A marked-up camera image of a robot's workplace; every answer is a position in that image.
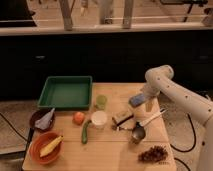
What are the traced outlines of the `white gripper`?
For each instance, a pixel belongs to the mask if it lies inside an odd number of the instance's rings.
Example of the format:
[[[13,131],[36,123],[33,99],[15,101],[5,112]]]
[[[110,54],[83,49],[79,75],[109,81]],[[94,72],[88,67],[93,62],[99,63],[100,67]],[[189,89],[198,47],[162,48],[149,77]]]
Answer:
[[[151,112],[152,108],[153,108],[153,98],[157,97],[160,93],[160,91],[154,87],[152,87],[150,84],[146,83],[143,88],[141,89],[142,94],[146,97],[146,98],[150,98],[149,100],[147,100],[147,102],[145,103],[145,109],[146,112]]]

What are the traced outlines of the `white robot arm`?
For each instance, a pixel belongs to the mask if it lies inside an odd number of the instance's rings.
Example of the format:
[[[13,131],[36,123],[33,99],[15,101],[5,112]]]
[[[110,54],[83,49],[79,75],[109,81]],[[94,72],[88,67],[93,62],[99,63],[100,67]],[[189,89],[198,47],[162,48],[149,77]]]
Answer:
[[[196,171],[213,171],[213,101],[173,82],[173,76],[174,70],[170,65],[147,70],[142,92],[146,98],[156,97],[162,92],[205,127],[204,145]]]

